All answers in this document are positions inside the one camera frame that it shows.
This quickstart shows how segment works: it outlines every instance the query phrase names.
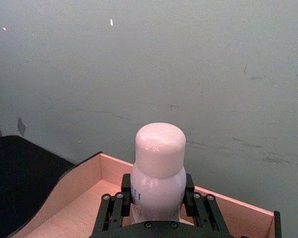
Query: white bottle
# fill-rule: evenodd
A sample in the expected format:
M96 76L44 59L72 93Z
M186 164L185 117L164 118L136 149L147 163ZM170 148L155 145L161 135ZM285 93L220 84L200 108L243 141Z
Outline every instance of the white bottle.
M136 135L131 173L132 223L179 221L186 185L185 135L168 123L143 126Z

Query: black cushion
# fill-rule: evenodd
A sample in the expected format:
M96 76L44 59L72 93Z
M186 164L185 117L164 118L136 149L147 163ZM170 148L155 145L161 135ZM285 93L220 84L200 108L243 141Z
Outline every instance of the black cushion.
M19 136L0 137L0 238L31 219L73 167Z

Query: gray wall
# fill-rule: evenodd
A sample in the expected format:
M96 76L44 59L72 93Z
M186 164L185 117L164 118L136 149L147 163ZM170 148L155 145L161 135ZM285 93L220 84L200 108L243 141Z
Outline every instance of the gray wall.
M183 129L196 184L298 238L298 0L0 1L3 135L133 162L154 121Z

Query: white cap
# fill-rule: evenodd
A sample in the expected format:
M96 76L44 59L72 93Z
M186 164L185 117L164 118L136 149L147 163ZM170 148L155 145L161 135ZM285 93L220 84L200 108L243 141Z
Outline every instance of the white cap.
M136 164L146 175L164 179L183 167L185 135L168 123L151 123L136 135Z

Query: wooden box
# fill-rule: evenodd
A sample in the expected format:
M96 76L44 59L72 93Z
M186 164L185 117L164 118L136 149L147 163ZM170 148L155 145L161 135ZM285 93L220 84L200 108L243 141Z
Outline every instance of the wooden box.
M101 196L120 191L122 175L133 165L98 153L63 175L37 214L12 233L13 238L87 238L91 235ZM230 233L239 238L274 238L274 212L195 187L213 194ZM192 222L182 209L183 222Z

